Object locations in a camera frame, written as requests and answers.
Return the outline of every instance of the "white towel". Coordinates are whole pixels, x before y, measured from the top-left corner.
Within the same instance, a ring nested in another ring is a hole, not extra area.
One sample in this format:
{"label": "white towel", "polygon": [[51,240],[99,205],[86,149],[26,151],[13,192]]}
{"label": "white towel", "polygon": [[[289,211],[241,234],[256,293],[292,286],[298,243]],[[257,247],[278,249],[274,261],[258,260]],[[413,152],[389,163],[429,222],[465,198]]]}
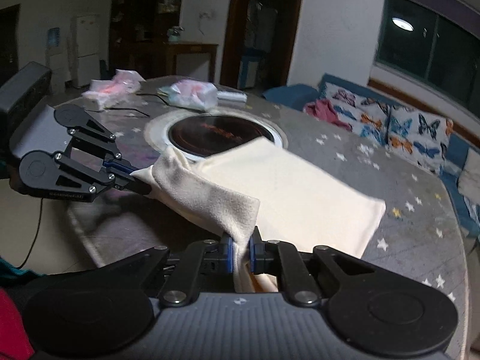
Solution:
{"label": "white towel", "polygon": [[186,220],[233,239],[234,285],[237,292],[254,292],[245,255],[255,228],[260,201],[205,180],[194,172],[182,152],[167,147],[154,165],[132,173],[152,186],[148,197],[157,199]]}
{"label": "white towel", "polygon": [[[306,252],[328,245],[360,258],[386,209],[383,200],[359,193],[265,138],[193,166],[168,148],[153,167],[133,175],[152,184],[152,197],[186,219],[232,235],[237,291],[252,289],[242,259],[255,224],[264,240],[291,242]],[[266,290],[276,288],[265,276],[259,282]]]}

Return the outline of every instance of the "round table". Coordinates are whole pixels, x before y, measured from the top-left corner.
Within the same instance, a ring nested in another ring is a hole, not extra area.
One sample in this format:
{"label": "round table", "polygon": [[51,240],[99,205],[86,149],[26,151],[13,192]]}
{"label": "round table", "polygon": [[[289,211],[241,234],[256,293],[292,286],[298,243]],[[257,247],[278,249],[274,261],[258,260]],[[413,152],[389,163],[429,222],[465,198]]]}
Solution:
{"label": "round table", "polygon": [[[142,93],[156,93],[156,88],[178,79],[167,76],[148,80]],[[81,98],[73,103],[86,104]],[[123,158],[135,167],[148,167],[159,152],[143,136],[146,124],[178,109],[153,95],[132,95],[130,103],[122,107],[136,108],[150,116],[131,110],[91,115],[117,135]],[[462,234],[441,180],[383,147],[373,147],[365,138],[260,97],[249,95],[246,105],[229,107],[277,125],[290,152],[357,191],[385,201],[386,213],[362,259],[447,294],[459,316],[447,354],[464,359],[469,313],[467,263]],[[373,148],[372,154],[366,146]],[[190,242],[212,237],[160,202],[126,191],[110,190],[93,203],[71,203],[69,216],[75,233],[98,266],[158,244],[180,251]]]}

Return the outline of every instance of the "door frame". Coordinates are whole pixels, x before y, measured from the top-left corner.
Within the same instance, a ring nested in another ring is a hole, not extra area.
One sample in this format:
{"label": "door frame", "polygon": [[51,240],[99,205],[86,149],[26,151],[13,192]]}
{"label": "door frame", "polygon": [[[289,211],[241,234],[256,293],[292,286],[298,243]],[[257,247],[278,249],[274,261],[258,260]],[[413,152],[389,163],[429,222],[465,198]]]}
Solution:
{"label": "door frame", "polygon": [[[226,21],[220,84],[232,88],[236,88],[238,83],[240,61],[242,59],[243,42],[245,37],[245,25],[247,22],[248,3],[249,0],[230,0],[229,15]],[[301,8],[302,0],[295,0],[295,14],[291,28],[289,29],[289,41],[286,50],[287,58],[285,58],[285,63],[282,67],[281,85],[286,85],[289,77]]]}
{"label": "door frame", "polygon": [[10,13],[14,12],[15,14],[15,39],[14,39],[14,44],[15,44],[15,60],[13,61],[15,71],[18,72],[18,20],[20,19],[20,6],[21,4],[16,4],[12,5],[10,7],[6,7],[3,9],[0,9],[0,16],[4,13]]}

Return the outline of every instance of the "red fabric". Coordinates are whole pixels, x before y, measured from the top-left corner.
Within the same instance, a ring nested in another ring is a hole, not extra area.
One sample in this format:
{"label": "red fabric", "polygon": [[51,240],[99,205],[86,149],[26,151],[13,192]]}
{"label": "red fabric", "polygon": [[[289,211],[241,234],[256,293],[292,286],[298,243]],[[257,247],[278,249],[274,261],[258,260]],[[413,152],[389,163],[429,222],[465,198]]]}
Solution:
{"label": "red fabric", "polygon": [[312,103],[306,103],[303,107],[303,111],[317,120],[324,120],[325,122],[344,128],[347,131],[352,131],[352,126],[350,124],[338,120],[338,115],[333,109],[330,100],[323,99],[315,100]]}
{"label": "red fabric", "polygon": [[5,290],[0,288],[0,359],[28,360],[34,353],[20,313]]}

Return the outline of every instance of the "butterfly cushion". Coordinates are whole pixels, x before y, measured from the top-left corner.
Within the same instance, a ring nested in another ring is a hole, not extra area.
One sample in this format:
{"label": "butterfly cushion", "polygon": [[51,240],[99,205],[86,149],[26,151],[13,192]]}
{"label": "butterfly cushion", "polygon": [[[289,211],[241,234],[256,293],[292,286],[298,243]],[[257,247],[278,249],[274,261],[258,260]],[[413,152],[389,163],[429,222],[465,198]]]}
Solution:
{"label": "butterfly cushion", "polygon": [[453,122],[414,108],[394,107],[388,125],[389,150],[437,175],[442,173]]}
{"label": "butterfly cushion", "polygon": [[320,96],[331,101],[334,109],[337,108],[338,118],[349,123],[353,133],[380,145],[386,144],[389,105],[359,96],[329,82],[323,86]]}

